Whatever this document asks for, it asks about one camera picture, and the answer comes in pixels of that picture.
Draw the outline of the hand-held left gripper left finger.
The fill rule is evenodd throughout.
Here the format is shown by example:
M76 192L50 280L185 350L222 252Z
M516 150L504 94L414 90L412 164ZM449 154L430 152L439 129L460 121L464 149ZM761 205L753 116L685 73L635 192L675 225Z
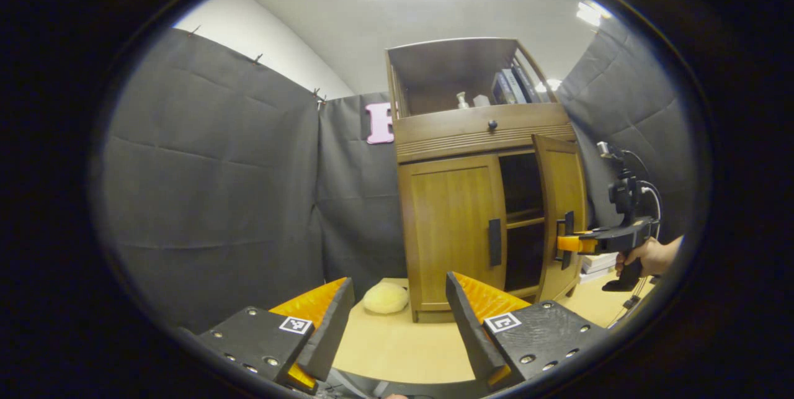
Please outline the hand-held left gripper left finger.
M343 277L270 309L244 307L195 340L224 365L313 394L328 379L354 300L354 281Z

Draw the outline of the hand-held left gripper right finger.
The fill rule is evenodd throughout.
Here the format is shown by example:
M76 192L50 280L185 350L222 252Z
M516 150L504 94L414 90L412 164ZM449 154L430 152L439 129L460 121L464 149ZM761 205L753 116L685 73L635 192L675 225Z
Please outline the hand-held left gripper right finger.
M556 301L530 303L449 271L445 293L476 381L490 392L536 387L610 336Z

